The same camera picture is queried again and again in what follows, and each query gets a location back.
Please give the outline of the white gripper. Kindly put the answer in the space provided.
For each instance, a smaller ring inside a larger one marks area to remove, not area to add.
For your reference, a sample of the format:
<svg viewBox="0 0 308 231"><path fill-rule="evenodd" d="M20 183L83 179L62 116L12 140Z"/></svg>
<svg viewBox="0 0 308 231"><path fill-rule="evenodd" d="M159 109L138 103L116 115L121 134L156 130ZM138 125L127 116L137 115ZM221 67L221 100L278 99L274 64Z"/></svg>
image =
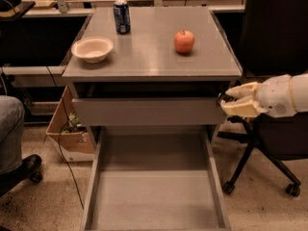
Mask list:
<svg viewBox="0 0 308 231"><path fill-rule="evenodd" d="M296 110L291 98L291 80L290 75L276 76L262 84L250 82L233 87L225 93L235 99L240 99L254 96L256 92L255 98L268 116L294 116ZM260 114L260 106L255 101L244 103L222 101L220 106L228 116L256 117Z"/></svg>

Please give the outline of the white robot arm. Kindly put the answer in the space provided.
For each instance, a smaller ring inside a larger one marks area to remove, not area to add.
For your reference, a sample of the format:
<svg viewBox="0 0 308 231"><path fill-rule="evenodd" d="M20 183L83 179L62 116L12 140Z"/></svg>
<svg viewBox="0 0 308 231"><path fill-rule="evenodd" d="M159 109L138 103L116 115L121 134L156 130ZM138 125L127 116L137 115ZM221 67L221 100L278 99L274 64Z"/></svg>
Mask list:
<svg viewBox="0 0 308 231"><path fill-rule="evenodd" d="M220 102L228 116L288 117L308 111L308 74L280 75L263 83L250 82L229 89L232 101Z"/></svg>

